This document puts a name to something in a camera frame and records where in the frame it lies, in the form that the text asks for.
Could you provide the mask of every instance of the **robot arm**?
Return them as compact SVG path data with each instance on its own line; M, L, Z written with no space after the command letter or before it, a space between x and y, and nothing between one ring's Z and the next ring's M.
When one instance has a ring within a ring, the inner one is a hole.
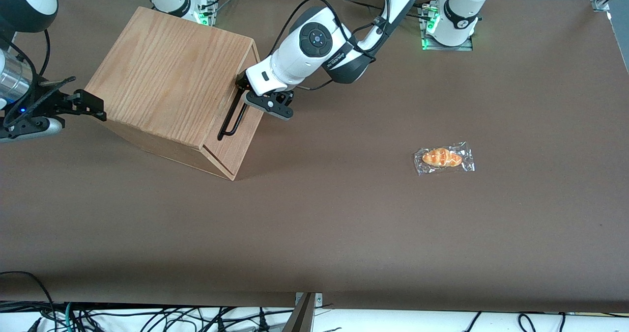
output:
M384 42L405 17L415 0L386 0L383 12L362 41L350 36L329 7L312 7L304 12L289 35L272 55L247 68L245 103L282 119L289 119L295 86L320 66L337 83L352 83L374 61Z
M429 35L444 46L462 45L474 33L478 14L486 0L437 0L431 3L434 14Z
M206 17L213 15L215 0L151 0L160 12L208 25Z

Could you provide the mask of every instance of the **cable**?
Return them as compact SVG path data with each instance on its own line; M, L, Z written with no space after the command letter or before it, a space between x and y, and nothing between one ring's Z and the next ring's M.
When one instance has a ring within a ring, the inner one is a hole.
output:
M146 331L147 331L147 332L150 332L153 328L157 327L157 325L159 325L159 323L160 323L160 322L162 322L163 320L167 319L169 315L173 314L173 312L177 312L177 310L179 310L179 309L175 309L175 310L173 310L173 311L171 311L171 312L166 313L166 309L163 309L163 310L162 310L162 313L164 314L164 316L163 316L162 318L160 318L159 320L157 320L157 322L155 323L155 325L151 326L151 328L149 328L149 329L148 329L148 330L146 330ZM149 320L148 320L148 321L144 324L144 326L142 327L142 329L140 330L140 332L143 332L143 331L144 331L144 329L146 328L146 326L148 326L148 323L150 323L150 321L151 321L153 318L155 318L155 317L157 317L157 314L156 314L155 316L153 316L152 318L150 318L150 319L149 319Z
M258 324L260 327L258 329L259 332L269 332L269 324L267 323L267 319L264 317L264 310L260 308L260 323Z
M79 317L77 318L76 316L74 316L74 312L70 312L70 319L72 320L72 323L77 326L77 330L80 332L87 332L86 330L90 330L93 331L92 328L89 327L85 327L85 325L83 325L83 318L81 318L81 312L79 310Z
M315 86L312 88L308 88L307 86L301 86L301 85L297 85L295 86L295 88L300 88L301 90L308 90L308 91L313 91L313 90L319 90L321 88L323 88L324 86L328 85L329 83L332 83L332 79L330 79L329 81L319 85L319 86Z
M373 4L361 3L360 1L353 1L353 0L350 0L350 2L352 2L354 4L357 4L357 5L362 5L363 7L375 8L375 9L382 10L381 7L377 7L376 5L373 5ZM430 20L429 17L418 16L417 14L406 13L406 16L408 16L408 17L415 17L415 18L418 18L418 19L426 20L426 21Z
M282 35L284 34L284 32L286 30L286 27L289 25L290 21L292 20L292 17L294 17L295 14L297 14L297 11L301 7L303 7L303 5L306 4L308 1L311 1L311 0L303 0L303 1L301 1L301 3L299 3L299 5L297 5L295 10L293 10L293 12L290 13L290 16L288 17L288 20L286 21L286 23L284 24L284 26L280 30L279 35L277 35L277 39L276 39L275 43L273 44L273 47L271 48L271 50L270 50L269 54L267 55L267 57L270 56L274 52L275 48L277 47L277 44L279 43L279 40L281 39ZM350 41L350 37L347 36L347 34L345 32L345 29L343 28L343 25L341 23L341 19L339 19L339 15L337 14L336 10L334 10L334 8L330 5L330 3L328 3L327 0L318 0L318 1L321 1L322 3L324 3L326 5L326 7L328 7L328 9L330 9L330 11L332 11L332 15L334 16L334 21L337 24L337 26L339 27L339 29L341 30L341 33L343 34L343 38L346 41ZM353 46L353 48L356 51L358 51L358 52L366 55L367 57L369 57L371 59L371 62L375 61L375 57L370 55L368 52L366 52L365 50L363 50L359 46Z
M43 72L46 71L48 66L48 62L50 61L50 35L48 33L48 29L46 28L43 31L44 36L46 37L46 57L43 60L43 65L41 65L40 75L43 76Z
M55 331L57 331L58 330L57 317L55 314L55 307L53 306L52 298L50 297L50 293L48 292L46 287L43 285L43 283L39 280L39 278L37 278L34 274L30 272L25 272L23 270L7 270L5 272L0 272L0 276L3 276L4 274L22 274L24 276L29 276L37 283L37 285L40 286L41 290L43 290L43 294L46 295L46 299L48 299L48 303L50 304L50 309L52 310L52 314L55 317Z
M617 315L617 314L610 314L609 312L601 312L601 314L608 315L608 316L613 316L613 317L615 317L615 318L629 318L629 316L625 316L625 315Z
M74 332L72 330L72 326L70 325L70 305L72 303L68 303L68 305L65 306L65 326L67 327L69 332Z
M373 23L369 23L369 24L366 24L366 25L360 26L359 28L355 28L355 29L352 31L352 36L354 36L354 35L356 34L356 32L359 32L360 30L364 30L365 28L370 28L371 26L373 26Z
M194 323L193 321L186 321L186 320L181 320L179 322L183 322L183 323L191 323L193 324L193 326L195 326L195 332L199 332L199 329L196 326L196 323Z
M521 329L523 332L528 332L528 330L526 330L524 326L522 326L522 318L526 318L526 320L528 321L528 324L531 325L533 332L537 332L535 330L535 325L533 325L533 321L531 321L531 319L528 316L526 316L526 314L520 314L517 316L517 324L519 325L519 329Z
M186 316L186 315L187 315L187 314L189 314L190 312L193 312L194 310L196 310L196 309L195 309L195 308L193 308L193 309L190 309L190 310L188 310L188 311L186 311L186 312L184 312L184 313L180 314L178 318L176 318L176 319L174 319L174 320L171 320L171 321L170 321L170 322L171 322L171 324L170 324L170 325L169 325L169 322L168 322L168 321L166 321L166 325L164 325L164 331L168 330L168 329L169 329L172 325L175 325L175 322L177 322L177 321L182 321L182 320L181 320L181 318L183 318L184 316Z
M561 315L561 323L559 325L559 332L563 332L564 331L564 325L566 324L566 313L565 312L559 312L559 314ZM535 325L533 325L533 321L531 321L531 319L528 316L526 316L526 314L519 314L519 315L517 315L517 324L519 325L519 329L521 329L522 332L529 332L522 325L522 318L526 318L526 320L528 321L528 324L531 325L532 332L537 332L535 330Z
M464 330L463 332L470 332L472 330L472 327L474 327L474 324L476 323L476 320L478 320L478 317L482 314L482 311L479 311L476 313L476 316L474 316L474 318L472 319L472 322L470 322L470 325L467 326L467 330Z
M33 64L33 61L31 61L31 59L29 58L29 56L27 56L26 53L24 53L22 50L20 50L20 48L18 46L16 46L13 42L11 42L11 40L7 39L3 34L0 34L0 37L9 45L11 46L11 48L13 48L18 55L24 57L25 61L27 61L27 63L29 64L29 67L31 67L31 73L33 74L33 77L36 75L36 70L35 70L35 65ZM15 103L15 105L4 114L4 121L2 122L2 126L5 128L9 128L11 127L11 125L9 125L8 122L9 117L12 113L17 112L18 108L20 107L20 105L22 105L22 102L24 102L25 99L27 99L31 93L33 92L34 89L34 85L35 83L31 83L31 85L29 85L29 89L27 90L27 92Z
M234 310L234 309L235 307L226 307L225 310L221 308L218 314L216 314L216 316L214 316L214 318L211 321L209 321L209 324L204 326L199 332L208 332L209 329L212 328L214 323L216 323L216 321L218 321L219 318L221 318L223 315L227 314L227 312L230 312L231 310Z
M201 8L205 9L205 8L211 7L212 5L215 5L216 3L218 3L218 1L219 0L215 0L212 3L210 3L210 4L202 5Z

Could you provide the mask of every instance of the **brown table surface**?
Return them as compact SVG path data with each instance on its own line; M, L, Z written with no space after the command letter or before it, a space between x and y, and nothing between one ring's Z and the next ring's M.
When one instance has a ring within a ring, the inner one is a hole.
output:
M232 0L218 27L266 55L299 1ZM330 2L350 29L371 18ZM84 86L138 5L60 0L46 76ZM422 51L409 18L359 81L296 92L236 182L86 116L0 145L0 270L58 301L626 308L629 76L607 16L587 0L489 0L483 16L474 52ZM16 43L39 65L43 41ZM418 148L457 141L476 172L418 177ZM0 299L43 298L11 282Z

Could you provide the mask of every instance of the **black metal handle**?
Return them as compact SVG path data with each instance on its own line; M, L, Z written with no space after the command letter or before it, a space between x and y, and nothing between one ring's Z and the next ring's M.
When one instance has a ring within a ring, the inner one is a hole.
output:
M240 113L238 114L238 118L236 118L236 123L231 128L231 131L227 131L227 126L229 126L229 122L236 112L236 106L238 106L238 102L240 101L240 97L245 92L243 89L238 89L236 93L236 97L234 97L234 101L231 103L229 107L229 111L227 112L227 116L225 116L225 120L223 121L223 126L221 127L221 131L218 133L218 140L223 140L224 136L231 137L236 134L236 130L238 130L238 126L240 126L240 121L242 121L242 117L245 115L245 111L247 110L247 104L242 104L242 108L240 109Z

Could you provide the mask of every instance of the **wood grain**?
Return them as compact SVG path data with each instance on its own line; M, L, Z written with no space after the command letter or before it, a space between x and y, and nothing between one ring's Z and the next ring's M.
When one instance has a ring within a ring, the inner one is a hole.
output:
M257 51L252 47L250 52L245 55L237 72L242 72L249 66L256 64L256 61L258 60L259 57ZM241 100L236 107L236 112L240 110L242 104L243 101ZM228 108L223 108L221 117L219 117L220 120L225 118L227 110ZM260 110L247 108L247 111L245 111L245 115L240 122L240 126L238 126L236 134L232 137L224 137L222 141L218 141L216 135L218 135L223 123L222 121L214 122L214 125L208 133L209 136L205 141L204 147L210 151L227 169L229 169L230 173L236 174L240 168L240 164L242 163L242 161L238 161L238 159L242 160L242 158L245 157L245 153L247 152L247 148L249 148L249 144L254 137L254 133L256 132L261 116L262 112ZM233 127L235 120L236 115L231 118L228 129Z
M109 120L118 122L104 125L123 138L204 171L218 169L233 180L261 112L247 111L233 137L216 136L236 95L236 75L259 60L249 37L140 7L86 90L104 100ZM157 138L193 149L209 163Z

